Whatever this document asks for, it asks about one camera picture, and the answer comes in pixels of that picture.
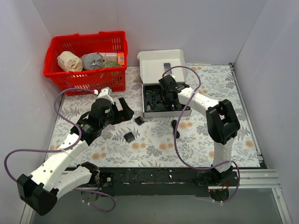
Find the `white hair clipper box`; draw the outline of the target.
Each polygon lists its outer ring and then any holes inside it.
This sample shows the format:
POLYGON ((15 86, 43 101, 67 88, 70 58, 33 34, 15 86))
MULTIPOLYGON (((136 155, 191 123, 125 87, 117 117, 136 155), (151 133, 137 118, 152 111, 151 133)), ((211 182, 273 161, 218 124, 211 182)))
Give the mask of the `white hair clipper box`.
POLYGON ((167 71, 178 84, 184 83, 187 71, 174 66, 185 66, 184 53, 180 49, 141 51, 137 55, 140 62, 142 80, 142 103, 145 118, 177 117, 183 105, 177 99, 169 101, 159 83, 162 74, 167 71))

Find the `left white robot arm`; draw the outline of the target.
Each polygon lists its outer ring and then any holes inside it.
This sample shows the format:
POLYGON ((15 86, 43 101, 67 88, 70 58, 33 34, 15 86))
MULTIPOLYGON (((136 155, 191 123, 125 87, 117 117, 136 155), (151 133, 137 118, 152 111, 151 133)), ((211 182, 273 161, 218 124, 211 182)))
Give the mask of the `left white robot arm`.
POLYGON ((100 182, 99 168, 84 162, 68 174, 63 172, 69 164, 92 142, 101 136, 108 125, 131 120, 134 111, 124 98, 119 98, 122 109, 107 98, 97 98, 90 111, 81 115, 62 143, 62 149, 50 156, 38 169, 17 179, 19 196, 35 212, 43 216, 49 213, 58 199, 80 185, 90 187, 100 182))

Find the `black comb guard large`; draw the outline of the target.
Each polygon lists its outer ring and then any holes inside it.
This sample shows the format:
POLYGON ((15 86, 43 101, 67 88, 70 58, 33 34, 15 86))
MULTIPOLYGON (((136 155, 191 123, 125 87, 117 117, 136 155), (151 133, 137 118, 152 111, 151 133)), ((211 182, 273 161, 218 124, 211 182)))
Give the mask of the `black comb guard large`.
POLYGON ((132 132, 126 133, 123 137, 127 143, 131 143, 131 142, 135 141, 135 136, 132 132))

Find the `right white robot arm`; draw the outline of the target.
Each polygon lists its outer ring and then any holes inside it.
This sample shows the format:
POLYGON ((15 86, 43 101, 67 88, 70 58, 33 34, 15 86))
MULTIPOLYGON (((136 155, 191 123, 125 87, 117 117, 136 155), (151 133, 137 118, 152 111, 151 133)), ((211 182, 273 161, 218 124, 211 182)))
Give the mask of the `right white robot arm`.
POLYGON ((189 168, 197 170, 199 185, 222 185, 232 175, 232 145, 240 129, 240 123, 232 106, 225 99, 217 101, 208 98, 189 85, 178 84, 171 75, 162 77, 159 83, 169 100, 177 99, 184 105, 174 129, 174 147, 178 158, 189 168), (197 168, 187 164, 179 155, 177 148, 177 129, 187 107, 191 107, 205 116, 209 136, 214 141, 214 159, 210 167, 197 168))

